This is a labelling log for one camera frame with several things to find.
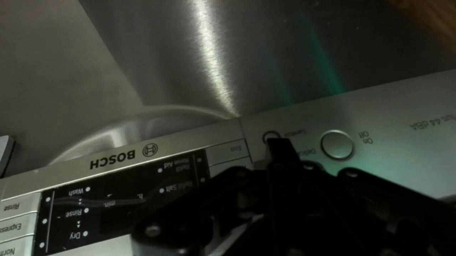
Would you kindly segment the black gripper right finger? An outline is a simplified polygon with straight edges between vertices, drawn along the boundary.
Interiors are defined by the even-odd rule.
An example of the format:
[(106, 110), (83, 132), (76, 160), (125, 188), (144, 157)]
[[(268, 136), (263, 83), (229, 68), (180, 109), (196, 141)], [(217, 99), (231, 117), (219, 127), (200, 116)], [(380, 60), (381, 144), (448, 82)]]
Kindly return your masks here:
[(267, 141), (277, 251), (304, 256), (456, 256), (454, 205), (344, 169), (303, 161), (291, 141)]

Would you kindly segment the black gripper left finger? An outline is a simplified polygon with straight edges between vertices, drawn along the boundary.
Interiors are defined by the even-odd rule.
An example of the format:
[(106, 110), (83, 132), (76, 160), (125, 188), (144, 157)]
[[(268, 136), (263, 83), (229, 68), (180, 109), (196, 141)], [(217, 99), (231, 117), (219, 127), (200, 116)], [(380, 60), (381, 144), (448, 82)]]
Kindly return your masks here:
[(234, 230), (266, 213), (267, 173), (233, 167), (189, 194), (144, 205), (132, 233), (134, 256), (206, 256)]

